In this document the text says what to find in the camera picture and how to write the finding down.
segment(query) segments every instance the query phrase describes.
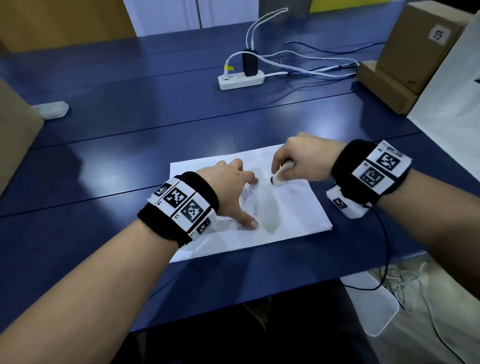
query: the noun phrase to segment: electrical outlet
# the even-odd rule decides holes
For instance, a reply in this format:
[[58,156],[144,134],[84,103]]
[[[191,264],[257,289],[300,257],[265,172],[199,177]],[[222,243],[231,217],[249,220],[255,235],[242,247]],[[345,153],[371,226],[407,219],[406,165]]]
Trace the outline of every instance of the electrical outlet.
[[220,90],[231,90],[234,88],[247,87],[261,85],[264,83],[265,73],[258,70],[255,76],[245,76],[243,72],[231,73],[228,75],[228,79],[225,79],[223,75],[218,77],[218,85]]

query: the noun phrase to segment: sheet of paper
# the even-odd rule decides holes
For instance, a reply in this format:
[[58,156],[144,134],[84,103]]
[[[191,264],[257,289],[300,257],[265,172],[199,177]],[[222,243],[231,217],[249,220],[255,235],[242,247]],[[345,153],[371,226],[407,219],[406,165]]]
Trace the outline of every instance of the sheet of paper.
[[278,148],[280,145],[170,164],[170,177],[173,177],[189,170],[212,166],[220,160],[227,163],[235,158],[243,160],[243,169],[252,170],[259,181],[257,185],[245,185],[240,206],[260,225],[257,230],[251,231],[231,218],[218,217],[203,236],[181,247],[171,262],[278,242],[332,228],[332,223],[307,181],[297,180],[278,187],[272,186],[271,165]]

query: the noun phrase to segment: hand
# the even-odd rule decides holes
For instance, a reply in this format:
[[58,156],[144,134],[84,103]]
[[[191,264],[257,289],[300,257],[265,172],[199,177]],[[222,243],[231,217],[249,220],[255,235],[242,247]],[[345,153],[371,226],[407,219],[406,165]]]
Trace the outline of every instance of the hand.
[[279,180],[326,180],[345,145],[336,140],[298,133],[288,138],[273,156],[272,173],[290,158],[295,162],[295,167],[281,171],[277,176]]
[[220,208],[219,216],[234,218],[245,228],[256,229],[258,222],[240,208],[240,194],[246,183],[256,184],[258,178],[249,171],[243,171],[241,159],[234,159],[229,164],[224,160],[219,161],[213,167],[205,167],[197,173],[208,182],[218,197]]

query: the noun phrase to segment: cardboard box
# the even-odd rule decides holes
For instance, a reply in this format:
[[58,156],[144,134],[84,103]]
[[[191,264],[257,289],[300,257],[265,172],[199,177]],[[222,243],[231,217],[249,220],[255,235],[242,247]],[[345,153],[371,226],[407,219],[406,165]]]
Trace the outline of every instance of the cardboard box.
[[435,1],[408,3],[377,66],[420,94],[472,18]]
[[360,63],[357,78],[397,114],[407,115],[418,99],[418,95],[379,69],[377,61]]
[[0,195],[43,126],[43,118],[0,78]]

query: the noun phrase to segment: blue tabletop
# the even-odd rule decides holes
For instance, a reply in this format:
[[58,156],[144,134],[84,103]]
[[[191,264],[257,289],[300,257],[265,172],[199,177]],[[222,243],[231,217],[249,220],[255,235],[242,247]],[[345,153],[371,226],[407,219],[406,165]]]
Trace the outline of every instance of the blue tabletop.
[[[397,1],[269,24],[256,44],[271,53],[288,40],[330,49],[385,41],[402,7]],[[127,226],[168,178],[171,162],[280,144],[300,131],[346,142],[388,139],[418,170],[480,195],[470,174],[354,78],[272,77],[262,86],[220,91],[216,77],[226,57],[244,48],[248,26],[20,54],[0,63],[0,74],[31,104],[65,100],[72,107],[46,123],[0,198],[0,331]],[[381,49],[354,57],[376,59]],[[331,231],[170,264],[132,330],[383,265],[375,216],[345,218],[325,196],[331,185],[312,184]],[[383,219],[396,259],[421,250]]]

